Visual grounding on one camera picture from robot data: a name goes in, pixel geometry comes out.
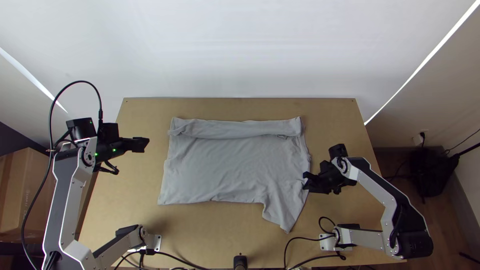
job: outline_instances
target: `wooden floor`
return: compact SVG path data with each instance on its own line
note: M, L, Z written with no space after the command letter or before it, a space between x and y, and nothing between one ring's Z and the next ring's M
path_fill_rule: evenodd
M401 152L375 151L375 155L384 177L393 176L399 165L407 158L407 155ZM399 173L399 175L405 174L408 174L407 165ZM447 192L427 198L423 204L409 180L397 178L392 184L405 193L411 204L425 217L433 240L433 254L425 258L411 259L406 263L371 265L372 267L376 270L480 269L480 264L459 256L459 252L470 254L470 249L460 230L459 221Z

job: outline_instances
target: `electric cord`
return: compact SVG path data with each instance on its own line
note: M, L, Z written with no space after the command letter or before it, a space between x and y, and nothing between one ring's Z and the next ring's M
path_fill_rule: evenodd
M465 138L464 140L462 140L460 143L458 143L457 145L455 145L454 147L452 148L449 148L449 149L446 149L445 151L443 151L442 154L445 154L445 155L448 155L450 154L450 151L452 151L453 149L457 148L459 145L463 144L464 142L466 142L468 139L470 139L473 135L477 134L478 132L480 132L480 128L477 129L475 132L473 132L472 134L470 134L470 136L468 136L467 138Z
M140 260L138 260L138 265L140 267L144 267L144 257L145 257L145 254L140 254Z
M330 231L327 231L325 230L323 227L322 227L322 220L328 220L331 222L331 224L333 226L335 226L335 222L333 220L331 220L330 218L326 217L326 216L321 216L319 219L318 219L318 226L320 227L320 229L325 233L327 234L328 236L326 237L322 237L322 238L319 238L319 239L312 239L312 238L306 238L306 237L293 237L291 238L290 240L288 240L288 242L286 243L285 245L285 250L283 251L283 269L287 270L287 260L286 260L286 257L287 257L287 248L290 244L291 241L295 240L295 239L303 239L303 240L308 240L308 241L322 241L322 240L325 240L325 239L328 239L328 238L332 238L332 237L335 237L335 233L334 232L330 232ZM336 244L338 244L340 242L340 232L338 231L338 229L335 228L335 230L337 231L338 233L338 239L336 240ZM307 260L304 260L300 263L297 263L294 267L291 267L290 269L294 269L294 268L297 268L297 267L300 267L301 265L303 264L306 264L308 262L311 262L311 261L314 261L314 260L319 260L319 259L324 259L324 258L332 258L332 257L339 257L342 261L346 260L347 258L345 256L343 256L342 254L340 254L339 251L336 251L336 255L324 255L324 256L317 256L317 257L313 257L313 258L310 258L310 259L307 259Z
M321 216L319 219L318 219L318 226L320 227L320 229L326 233L327 235L335 235L334 232L330 232L330 231L326 231L323 227L322 227L322 220L325 219L325 220L328 220L329 222L331 222L331 224L333 226L335 226L335 222L333 220L331 220L330 218L326 217L326 216Z
M194 263L192 263L192 262L183 260L183 259L181 259L181 258L175 257L175 256L170 255L170 254L165 253L165 252L155 251L154 254L160 254L160 255L164 255L164 256L170 257L170 258L172 258L172 259L174 259L174 260L177 260L177 261L179 261L179 262L181 262L181 263L183 263L183 264L186 264L186 265L191 266L191 267L196 268L196 269L200 269L200 270L210 270L210 269L208 269L208 268L205 268L205 267L196 265L196 264L194 264Z
M44 184L47 181L47 177L49 176L50 168L52 167L52 158L53 158L53 151L52 150L55 149L53 138L52 138L52 113L54 111L55 103L59 99L60 95L66 89L68 89L70 86L72 86L74 84L78 84L78 83L89 84L93 87L93 89L95 89L96 94L98 95L98 102L99 102L99 107L100 107L100 109L98 111L98 123L99 123L98 128L99 129L100 129L101 123L103 123L102 99L100 98L100 93L92 83L90 83L86 80L77 80L77 81L74 81L74 82L71 82L71 83L67 84L65 87L63 87L60 90L60 92L58 92L58 94L56 94L55 98L53 99L53 101L51 103L50 110L48 112L48 139L49 139L49 143L50 143L50 152L49 152L49 155L48 155L48 165L47 165L47 168L46 168L46 171L45 171L45 175L43 176L43 180L41 181L40 186L38 187L38 190L35 193L35 196L33 196L33 199L31 200L30 206L28 207L27 211L25 212L25 217L23 218L23 222L21 223L21 228L20 228L20 238L21 238L21 246L23 248L23 252L25 252L25 256L27 257L27 259L30 262L33 269L35 269L35 270L38 270L38 268L35 265L29 251L27 250L27 243L25 242L25 225L27 224L27 219L29 218L30 212L32 211L32 207L34 206L35 201L39 197L40 191L42 191L42 188L44 187ZM54 261L53 261L54 258L52 258L52 257L53 256L50 257L49 263L53 264L54 263Z
M323 237L323 238L319 238L319 239L312 239L312 238L306 238L306 237L293 237L293 238L290 238L290 240L288 240L288 242L286 243L285 245L285 250L283 251L283 269L287 269L287 249L289 247L289 244L290 242L292 242L293 240L295 239L303 239L303 240L308 240L308 241L322 241L322 240L325 240L325 239L328 239L328 238L332 238L334 237L335 235L329 235L329 236L326 236L326 237Z
M136 265L134 264L133 262L129 261L129 259L125 258L124 256L122 256L122 259L125 260L125 262L129 263L131 266L137 268L137 269L140 269L140 270L150 270L150 269L147 269L147 268L143 268L142 266L140 265Z
M345 256L343 256L342 254L340 254L340 252L337 251L336 255L317 256L317 257L313 257L313 258L309 258L307 260L304 260L300 263L295 264L295 266L290 268L290 270L301 267L302 265L304 265L308 262L311 262L311 261L315 261L315 260L319 260L319 259L325 259L325 258L333 258L333 257L339 257L342 261L345 261L347 259Z
M137 253L140 253L140 251L130 252L130 253L128 253L127 255L122 256L122 257L121 257L121 260L117 263L117 265L115 266L115 268L114 268L113 270L117 270L117 269L119 268L120 264L121 264L124 260L126 260L129 256L132 256L133 254L137 254Z
M143 254L143 255L155 255L155 254L160 254L160 255L164 255L164 256L167 256L167 257L170 257L174 260L177 260L183 264L186 264L188 266L191 266L193 268L196 268L196 269L200 269L200 270L210 270L208 268L205 268L205 267L202 267L202 266L199 266L199 265L196 265L194 263L191 263L189 261L186 261L186 260L183 260L181 258L178 258L178 257L175 257L173 255L170 255L168 253L165 253L165 252L160 252L160 251L152 251L151 253L149 253L150 251L147 251L145 249L141 249L139 251L135 251L135 252L131 252L131 253L128 253L126 256L122 256L122 259L120 260L120 262L118 262L118 264L115 266L115 268L113 270L117 270L120 266L120 264L127 259L128 256L132 255L132 254L137 254L137 253L140 253L140 256Z
M390 180L387 180L387 181L391 183L393 180L395 180L395 178L400 177L400 176L399 176L400 169L401 169L405 164L407 164L408 161L409 161L409 160L407 159L407 160L405 160L404 162L402 162L402 163L400 164L400 166L398 166L398 168L396 169L395 174L394 174L393 176L388 176L388 177L385 177L384 179L390 179Z

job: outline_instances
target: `black cable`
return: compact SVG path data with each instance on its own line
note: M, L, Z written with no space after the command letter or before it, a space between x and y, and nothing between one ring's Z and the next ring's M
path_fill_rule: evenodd
M422 137L421 148L423 148L425 145L425 132L420 132L420 136Z
M134 251L134 252L131 252L131 253L128 253L126 256L122 256L121 257L121 260L117 263L117 265L115 266L115 268L113 270L117 270L120 266L120 264L126 260L129 256L133 255L133 254L137 254L137 253L140 253L140 251Z
M409 161L409 160L407 159L407 160L405 160L404 162L402 162L402 163L400 164L400 166L398 166L398 168L396 169L395 174L394 174L393 176L388 176L388 177L385 177L384 179L390 178L390 180L389 180L388 182L392 182L393 180L395 180L395 178L397 178L397 177L399 176L400 169L401 169L405 164L407 164L408 161Z
M210 270L210 269L208 269L208 268L205 268L205 267L196 265L196 264L194 264L194 263L191 263L191 262L189 262L189 261L186 261L186 260L183 260L183 259L181 259L181 258L175 257L175 256L170 255L170 254L165 253L165 252L155 251L154 254L165 255L165 256L167 256L167 257L170 257L170 258L172 258L172 259L174 259L174 260L177 260L177 261L179 261L179 262L181 262L181 263L183 263L183 264L186 264L186 265L191 266L191 267L196 268L196 269L200 269L200 270Z
M326 219L328 221L330 221L332 223L333 226L335 226L335 222L333 220L331 220L330 218L326 217L326 216L321 216L319 219L318 219L318 226L320 227L320 229L326 233L327 235L335 235L335 233L333 232L329 232L329 231L326 231L323 227L322 227L322 220L323 219Z
M311 261L315 261L315 260L319 260L319 259L325 259L325 258L333 258L333 257L339 257L343 261L347 259L345 256L340 255L340 252L337 251L336 255L324 255L324 256L317 256L317 257L309 258L307 260L304 260L300 263L295 264L295 266L290 268L290 269L295 269L295 268L300 267L300 266L302 266L302 265L304 265L308 262L311 262Z
M93 84L91 84L90 82L88 82L86 80L77 80L77 81L74 81L74 82L71 82L71 83L67 84L64 88L62 88L60 90L60 92L58 92L58 94L56 94L55 98L53 99L53 101L51 103L50 111L48 112L48 139L49 139L49 143L50 143L50 152L49 152L49 155L48 155L48 165L47 165L47 168L46 168L46 171L45 171L45 175L43 176L43 180L41 181L40 186L38 187L38 190L35 193L35 196L33 196L33 199L31 200L30 206L28 207L28 210L25 213L25 217L23 218L23 222L21 223L21 228L20 228L21 246L23 247L23 251L25 252L25 256L27 257L27 259L30 262L33 269L35 269L35 270L38 270L38 268L37 268L37 266L35 266L35 263L34 263L32 257L30 256L30 254L27 250L27 243L25 242L25 225L27 224L27 219L29 218L30 212L32 211L32 207L34 206L34 203L37 200L37 198L40 194L40 191L42 191L42 188L44 187L44 184L47 181L47 177L49 176L50 168L52 167L52 157L53 157L52 150L54 149L54 147L53 147L54 142L53 142L53 138L52 138L52 113L54 111L55 103L59 99L60 95L67 88L69 88L70 86L72 86L74 84L78 84L78 83L89 84L93 87L93 89L95 89L96 94L98 95L98 102L99 102L99 105L100 105L100 110L98 111L99 128L100 128L100 123L102 123L102 121L103 121L102 99L100 98L100 93Z
M470 139L473 135L477 134L478 132L480 132L480 128L477 129L477 130L476 130L475 132L473 132L472 134L470 134L470 136L468 136L467 138L465 138L464 140L462 140L460 143L458 143L458 144L455 145L454 147L449 148L449 149L446 149L445 151L443 151L442 154L448 155L451 150L457 148L459 145L461 145L461 144L463 144L464 142L466 142L468 139Z
M328 239L328 238L331 238L331 237L334 237L334 236L335 236L335 234L334 235L329 235L329 236L326 236L326 237L323 237L323 238L319 238L319 239L312 239L312 238L306 238L306 237L293 237L293 238L291 238L286 243L285 250L283 251L283 269L287 269L287 248L289 247L290 242L292 242L293 240L303 239L303 240L308 240L308 241L322 241L322 240L325 240L325 239Z
M138 260L138 265L140 267L144 267L144 257L145 257L145 254L140 254L140 260Z
M129 263L131 266L137 268L137 269L140 269L140 270L150 270L150 269L147 269L147 268L143 268L141 266L138 266L136 264L134 264L133 262L129 261L129 259L125 258L124 256L122 256L122 259L125 260L125 262Z

